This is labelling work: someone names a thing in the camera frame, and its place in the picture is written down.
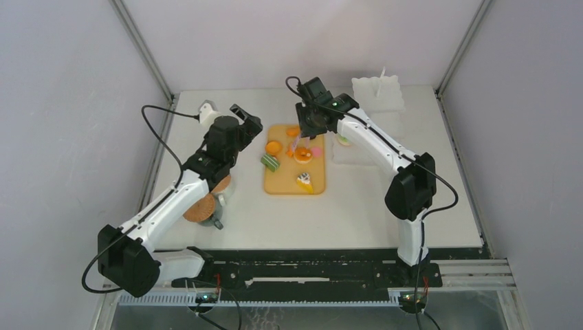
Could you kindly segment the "pink handled metal tongs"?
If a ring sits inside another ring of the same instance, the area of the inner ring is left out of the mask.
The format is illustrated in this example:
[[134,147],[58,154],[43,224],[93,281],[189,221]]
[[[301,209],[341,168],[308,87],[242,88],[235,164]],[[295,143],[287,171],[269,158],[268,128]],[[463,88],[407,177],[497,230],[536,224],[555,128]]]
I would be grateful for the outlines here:
[[289,149],[294,154],[298,148],[310,149],[311,138],[310,137],[302,137],[301,134],[298,134],[292,143],[289,145]]

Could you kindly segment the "green frosted donut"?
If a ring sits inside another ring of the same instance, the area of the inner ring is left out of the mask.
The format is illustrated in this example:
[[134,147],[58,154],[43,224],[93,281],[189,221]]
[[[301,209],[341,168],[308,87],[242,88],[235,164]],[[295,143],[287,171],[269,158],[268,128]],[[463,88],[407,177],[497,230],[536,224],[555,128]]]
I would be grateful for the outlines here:
[[336,135],[337,141],[343,146],[351,146],[351,142],[341,135]]

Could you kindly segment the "yellow cream cake slice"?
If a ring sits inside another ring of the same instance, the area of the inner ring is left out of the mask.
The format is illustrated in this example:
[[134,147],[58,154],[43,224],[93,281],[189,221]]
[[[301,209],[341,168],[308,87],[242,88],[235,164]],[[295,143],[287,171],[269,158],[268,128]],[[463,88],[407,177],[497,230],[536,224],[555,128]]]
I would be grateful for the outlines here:
[[296,178],[296,183],[308,194],[314,194],[314,187],[311,182],[311,175],[309,173],[301,173]]

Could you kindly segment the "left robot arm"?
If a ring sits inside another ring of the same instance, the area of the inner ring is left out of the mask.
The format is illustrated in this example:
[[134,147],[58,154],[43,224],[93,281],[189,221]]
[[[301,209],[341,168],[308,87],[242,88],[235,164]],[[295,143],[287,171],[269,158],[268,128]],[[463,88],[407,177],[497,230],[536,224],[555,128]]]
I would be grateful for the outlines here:
[[139,298],[154,286],[189,278],[200,287],[214,280],[214,267],[205,262],[203,252],[185,248],[157,252],[156,246],[183,214],[225,179],[237,157],[263,130],[261,119],[230,107],[231,115],[204,102],[193,119],[206,128],[201,146],[183,163],[179,177],[159,197],[118,227],[106,225],[98,233],[98,272],[117,290]]

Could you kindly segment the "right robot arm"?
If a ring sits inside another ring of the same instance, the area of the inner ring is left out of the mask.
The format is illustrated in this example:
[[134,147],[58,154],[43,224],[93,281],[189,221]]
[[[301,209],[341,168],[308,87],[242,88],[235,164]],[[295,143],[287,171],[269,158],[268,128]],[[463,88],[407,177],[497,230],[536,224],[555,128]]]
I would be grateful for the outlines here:
[[345,93],[333,96],[318,77],[298,81],[290,91],[301,99],[296,103],[296,114],[302,137],[338,134],[364,151],[390,179],[384,203],[399,219],[397,255],[402,263],[397,276],[404,285],[416,285],[424,278],[422,263],[428,257],[423,217],[437,192],[434,158],[399,144],[356,100]]

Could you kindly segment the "orange round tart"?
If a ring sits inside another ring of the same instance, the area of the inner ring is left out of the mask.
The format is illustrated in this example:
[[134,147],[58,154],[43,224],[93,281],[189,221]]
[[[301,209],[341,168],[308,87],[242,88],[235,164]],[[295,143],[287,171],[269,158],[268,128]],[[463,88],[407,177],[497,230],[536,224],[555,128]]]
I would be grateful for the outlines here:
[[265,152],[268,155],[276,157],[283,149],[283,145],[279,141],[269,141],[265,145]]

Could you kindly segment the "pink macaron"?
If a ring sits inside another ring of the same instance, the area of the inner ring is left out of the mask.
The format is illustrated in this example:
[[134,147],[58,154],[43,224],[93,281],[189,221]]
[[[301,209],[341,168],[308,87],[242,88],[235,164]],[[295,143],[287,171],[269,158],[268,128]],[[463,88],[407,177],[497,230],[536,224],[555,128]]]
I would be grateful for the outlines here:
[[314,146],[311,148],[311,154],[314,158],[322,157],[323,150],[320,147]]

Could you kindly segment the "green layered cake slice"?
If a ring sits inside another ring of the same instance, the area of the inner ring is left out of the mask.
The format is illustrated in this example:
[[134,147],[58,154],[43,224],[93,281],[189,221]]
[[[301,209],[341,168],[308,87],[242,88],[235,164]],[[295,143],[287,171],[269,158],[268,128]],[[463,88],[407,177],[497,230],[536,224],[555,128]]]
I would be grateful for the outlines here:
[[281,163],[277,160],[277,158],[270,154],[264,154],[261,158],[261,163],[271,172],[276,172],[279,168]]

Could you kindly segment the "orange glazed donut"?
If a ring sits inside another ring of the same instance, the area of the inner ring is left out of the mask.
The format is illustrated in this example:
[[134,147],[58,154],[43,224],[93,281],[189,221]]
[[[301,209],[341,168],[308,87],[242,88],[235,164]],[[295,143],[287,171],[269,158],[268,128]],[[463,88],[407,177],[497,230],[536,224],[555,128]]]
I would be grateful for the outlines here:
[[294,160],[299,164],[308,164],[314,158],[310,148],[298,147],[294,151]]

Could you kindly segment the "yellow serving tray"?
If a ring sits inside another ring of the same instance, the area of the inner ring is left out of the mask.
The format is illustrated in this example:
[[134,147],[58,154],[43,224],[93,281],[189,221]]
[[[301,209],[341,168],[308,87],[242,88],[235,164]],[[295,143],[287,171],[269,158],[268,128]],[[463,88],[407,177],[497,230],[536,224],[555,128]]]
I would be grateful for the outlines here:
[[276,172],[273,173],[264,166],[264,191],[271,195],[309,195],[296,183],[299,174],[309,173],[314,189],[313,195],[320,195],[326,188],[325,139],[322,135],[318,135],[311,140],[310,144],[310,149],[317,146],[323,150],[322,157],[313,158],[308,164],[299,164],[294,158],[286,155],[288,146],[294,137],[287,136],[285,130],[294,126],[298,125],[276,124],[267,130],[267,143],[272,140],[279,141],[283,145],[283,149],[276,156],[280,162],[280,168]]

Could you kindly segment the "white three tier stand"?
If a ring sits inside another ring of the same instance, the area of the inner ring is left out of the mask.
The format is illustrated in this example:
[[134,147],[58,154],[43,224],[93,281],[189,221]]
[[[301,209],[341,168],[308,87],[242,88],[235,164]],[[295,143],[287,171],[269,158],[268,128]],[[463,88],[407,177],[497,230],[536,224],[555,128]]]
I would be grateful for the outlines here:
[[[397,142],[405,137],[402,114],[406,112],[397,75],[352,78],[353,98],[361,109],[385,133]],[[343,146],[336,136],[332,145],[332,162],[346,166],[374,166],[374,161],[358,146]]]

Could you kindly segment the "grey mug with rattan lid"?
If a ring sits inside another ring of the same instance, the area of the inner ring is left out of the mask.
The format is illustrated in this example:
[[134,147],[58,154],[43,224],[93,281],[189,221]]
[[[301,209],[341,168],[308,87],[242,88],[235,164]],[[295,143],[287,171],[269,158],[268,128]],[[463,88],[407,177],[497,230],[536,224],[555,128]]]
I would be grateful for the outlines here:
[[223,229],[222,216],[223,206],[210,193],[189,207],[183,214],[187,221],[198,223],[201,226],[215,227],[218,230]]

